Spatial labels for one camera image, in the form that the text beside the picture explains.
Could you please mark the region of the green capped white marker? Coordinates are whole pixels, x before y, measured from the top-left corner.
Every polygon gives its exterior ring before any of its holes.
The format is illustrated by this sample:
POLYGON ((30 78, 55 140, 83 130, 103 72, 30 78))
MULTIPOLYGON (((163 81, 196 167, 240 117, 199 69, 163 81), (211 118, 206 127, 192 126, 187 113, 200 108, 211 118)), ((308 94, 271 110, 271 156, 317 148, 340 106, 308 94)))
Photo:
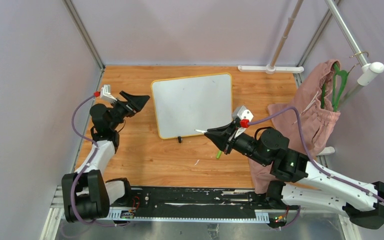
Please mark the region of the green capped white marker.
POLYGON ((206 130, 201 130, 201 129, 195 129, 195 131, 198 132, 198 133, 201 133, 201 134, 207 133, 206 130))

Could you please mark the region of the green marker cap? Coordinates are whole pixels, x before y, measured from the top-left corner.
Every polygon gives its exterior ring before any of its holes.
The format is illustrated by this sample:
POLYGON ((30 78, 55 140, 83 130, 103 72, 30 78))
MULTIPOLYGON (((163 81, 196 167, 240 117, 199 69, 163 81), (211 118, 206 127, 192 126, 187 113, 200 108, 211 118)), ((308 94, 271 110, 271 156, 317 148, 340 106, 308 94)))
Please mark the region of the green marker cap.
POLYGON ((220 157, 221 157, 221 155, 222 155, 222 151, 221 150, 219 150, 218 152, 217 152, 217 154, 216 154, 216 159, 219 159, 220 157))

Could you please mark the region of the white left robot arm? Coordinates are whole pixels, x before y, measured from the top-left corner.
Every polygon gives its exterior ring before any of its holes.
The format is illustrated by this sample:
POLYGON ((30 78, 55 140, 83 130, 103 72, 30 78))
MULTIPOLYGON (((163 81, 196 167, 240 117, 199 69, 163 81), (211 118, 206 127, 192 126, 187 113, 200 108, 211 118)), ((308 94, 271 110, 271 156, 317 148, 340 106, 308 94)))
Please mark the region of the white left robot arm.
POLYGON ((132 95, 125 91, 119 94, 123 100, 102 88, 83 100, 72 114, 71 119, 74 120, 78 110, 97 97, 110 103, 110 106, 102 103, 91 106, 89 115, 93 125, 90 137, 84 136, 75 126, 72 127, 76 135, 91 143, 91 150, 79 168, 61 179, 64 216, 69 223, 92 225, 96 220, 109 215, 112 204, 122 207, 132 204, 133 208, 140 205, 139 198, 133 195, 125 177, 109 181, 103 178, 109 161, 120 145, 118 126, 124 124, 126 118, 139 113, 150 100, 149 95, 132 95))

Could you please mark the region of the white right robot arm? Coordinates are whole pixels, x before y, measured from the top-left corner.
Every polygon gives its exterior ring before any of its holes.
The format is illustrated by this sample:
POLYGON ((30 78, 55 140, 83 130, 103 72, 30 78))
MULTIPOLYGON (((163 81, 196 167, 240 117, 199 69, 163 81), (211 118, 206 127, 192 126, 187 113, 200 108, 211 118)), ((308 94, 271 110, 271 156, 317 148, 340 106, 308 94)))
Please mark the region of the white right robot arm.
POLYGON ((328 170, 323 165, 289 148, 289 139, 272 127, 258 129, 261 135, 241 133, 239 122, 210 128, 204 136, 224 154, 235 150, 262 166, 270 166, 275 180, 265 192, 266 204, 272 209, 300 206, 326 210, 366 229, 384 225, 384 183, 366 183, 328 170))

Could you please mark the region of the yellow framed whiteboard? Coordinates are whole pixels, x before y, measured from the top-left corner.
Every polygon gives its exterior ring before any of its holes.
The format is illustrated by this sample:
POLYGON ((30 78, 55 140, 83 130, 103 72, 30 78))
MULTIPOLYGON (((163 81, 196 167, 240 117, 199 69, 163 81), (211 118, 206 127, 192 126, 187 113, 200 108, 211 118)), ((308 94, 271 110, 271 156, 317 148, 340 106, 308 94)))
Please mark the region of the yellow framed whiteboard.
POLYGON ((230 73, 160 79, 150 87, 158 135, 163 140, 197 136, 201 130, 221 127, 232 120, 230 73))

